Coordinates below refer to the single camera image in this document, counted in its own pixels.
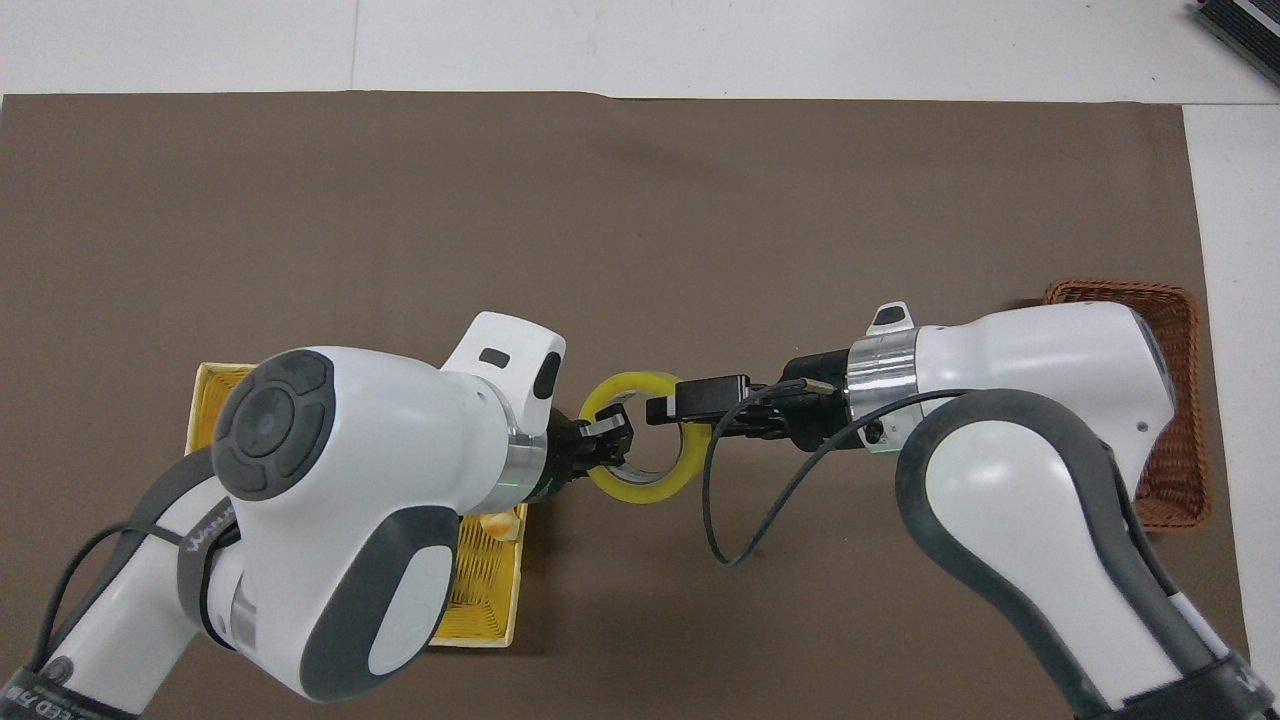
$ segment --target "tape roll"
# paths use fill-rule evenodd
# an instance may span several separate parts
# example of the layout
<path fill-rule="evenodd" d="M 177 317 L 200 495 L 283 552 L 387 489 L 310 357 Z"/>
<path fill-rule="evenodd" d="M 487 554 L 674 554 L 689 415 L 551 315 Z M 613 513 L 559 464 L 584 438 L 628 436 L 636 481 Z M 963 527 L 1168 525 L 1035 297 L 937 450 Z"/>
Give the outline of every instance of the tape roll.
<path fill-rule="evenodd" d="M 653 397 L 675 395 L 678 382 L 680 378 L 668 373 L 618 373 L 596 386 L 591 395 L 586 396 L 586 402 L 582 404 L 582 411 L 579 416 L 595 421 L 596 413 L 614 402 L 626 402 L 635 395 Z M 694 479 L 694 475 L 701 471 L 710 438 L 710 427 L 680 423 L 680 455 L 676 457 L 676 465 L 666 474 L 646 473 L 627 465 L 621 468 L 600 465 L 588 470 L 588 475 L 609 497 L 622 502 L 635 505 L 659 502 L 676 495 L 680 488 Z"/>

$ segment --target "white robotic arm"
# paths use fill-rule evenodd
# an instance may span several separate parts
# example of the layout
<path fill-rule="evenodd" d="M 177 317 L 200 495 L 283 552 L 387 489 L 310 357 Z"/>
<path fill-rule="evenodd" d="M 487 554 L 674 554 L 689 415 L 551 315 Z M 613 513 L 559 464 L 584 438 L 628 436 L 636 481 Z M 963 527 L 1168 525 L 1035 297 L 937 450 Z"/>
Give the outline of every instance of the white robotic arm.
<path fill-rule="evenodd" d="M 211 448 L 134 511 L 166 537 L 124 537 L 0 717 L 136 716 L 201 630 L 311 700 L 376 687 L 435 630 L 460 515 L 571 479 L 547 454 L 576 429 L 550 406 L 563 352 L 556 333 L 485 313 L 439 370 L 346 347 L 266 360 Z"/>
<path fill-rule="evenodd" d="M 824 389 L 788 388 L 806 383 Z M 961 396 L 914 401 L 942 391 Z M 753 397 L 767 413 L 742 413 L 762 404 Z M 893 302 L 849 350 L 797 357 L 776 386 L 681 383 L 675 402 L 650 401 L 649 418 L 717 423 L 713 447 L 745 434 L 815 451 L 753 543 L 823 452 L 901 451 L 913 538 L 1014 624 L 1079 719 L 1275 717 L 1275 696 L 1178 591 L 1133 511 L 1174 405 L 1158 345 L 1121 305 L 916 328 Z M 746 551 L 719 553 L 705 505 L 704 518 L 717 557 L 740 562 Z"/>

